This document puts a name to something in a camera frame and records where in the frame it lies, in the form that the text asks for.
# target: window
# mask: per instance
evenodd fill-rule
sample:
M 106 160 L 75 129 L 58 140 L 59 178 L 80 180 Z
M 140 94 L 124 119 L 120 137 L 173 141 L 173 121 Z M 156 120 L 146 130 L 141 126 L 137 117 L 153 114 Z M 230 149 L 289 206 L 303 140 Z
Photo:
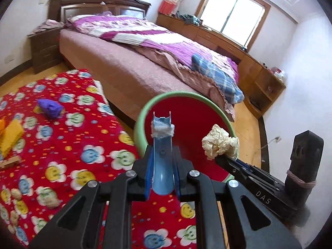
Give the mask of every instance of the window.
M 202 0 L 196 15 L 203 25 L 249 49 L 269 9 L 262 0 Z

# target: white wall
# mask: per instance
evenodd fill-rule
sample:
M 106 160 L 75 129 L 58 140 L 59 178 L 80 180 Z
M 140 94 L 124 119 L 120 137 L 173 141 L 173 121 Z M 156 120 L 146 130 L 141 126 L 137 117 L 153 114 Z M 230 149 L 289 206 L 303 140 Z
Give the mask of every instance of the white wall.
M 179 6 L 179 11 L 181 14 L 193 15 L 199 3 L 200 0 L 183 0 Z M 279 67 L 295 29 L 296 22 L 276 7 L 271 6 L 249 54 L 256 60 L 265 63 L 269 68 Z
M 303 247 L 319 233 L 332 211 L 332 25 L 325 14 L 306 20 L 295 31 L 281 68 L 287 88 L 264 115 L 269 145 L 270 173 L 285 180 L 294 136 L 310 130 L 324 139 L 317 185 L 307 200 L 311 216 L 295 234 Z
M 48 4 L 39 5 L 39 0 L 13 0 L 0 20 L 0 76 L 31 58 L 26 35 L 46 21 Z M 157 19 L 157 11 L 162 0 L 142 0 L 149 2 L 147 18 Z M 14 60 L 4 63 L 5 57 L 14 55 Z

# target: headboard panel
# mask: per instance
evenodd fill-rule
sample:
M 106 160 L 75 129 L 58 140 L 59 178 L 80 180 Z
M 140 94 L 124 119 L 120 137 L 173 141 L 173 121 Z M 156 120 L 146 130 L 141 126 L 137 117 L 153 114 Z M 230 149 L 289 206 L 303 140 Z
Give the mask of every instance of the headboard panel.
M 49 0 L 48 18 L 64 21 L 69 16 L 102 13 L 106 10 L 114 15 L 145 17 L 150 6 L 140 0 Z

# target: metal bolt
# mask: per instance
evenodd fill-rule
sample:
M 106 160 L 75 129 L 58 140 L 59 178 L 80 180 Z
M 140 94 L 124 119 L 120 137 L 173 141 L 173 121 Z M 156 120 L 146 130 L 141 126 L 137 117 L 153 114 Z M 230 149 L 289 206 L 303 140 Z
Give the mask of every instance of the metal bolt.
M 189 171 L 189 175 L 191 177 L 198 177 L 200 175 L 200 172 L 198 170 L 193 169 L 193 170 Z
M 136 175 L 136 171 L 134 171 L 134 170 L 128 170 L 126 172 L 127 177 L 134 177 L 135 175 Z
M 92 181 L 88 182 L 88 187 L 93 188 L 93 187 L 96 187 L 97 185 L 98 185 L 98 182 L 95 181 L 95 180 L 92 180 Z
M 228 182 L 228 185 L 229 185 L 230 187 L 235 188 L 235 187 L 238 187 L 238 186 L 239 186 L 239 182 L 236 181 L 236 180 L 234 180 L 234 179 L 232 179 L 232 180 L 230 180 L 230 181 Z

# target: trash bin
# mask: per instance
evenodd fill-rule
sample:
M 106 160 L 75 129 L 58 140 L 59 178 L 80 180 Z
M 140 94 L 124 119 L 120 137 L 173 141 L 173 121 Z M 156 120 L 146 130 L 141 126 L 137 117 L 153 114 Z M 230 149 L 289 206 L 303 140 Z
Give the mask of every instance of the trash bin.
M 225 129 L 230 136 L 236 136 L 229 120 L 216 104 L 202 95 L 182 91 L 168 92 L 152 98 L 139 114 L 134 129 L 134 140 L 141 157 L 144 156 L 147 145 L 153 144 L 153 112 L 156 117 L 168 117 L 171 112 L 171 121 L 175 125 L 172 144 L 179 146 L 182 158 L 190 160 L 195 169 L 217 181 L 232 178 L 214 161 L 207 160 L 202 148 L 202 138 L 214 124 Z

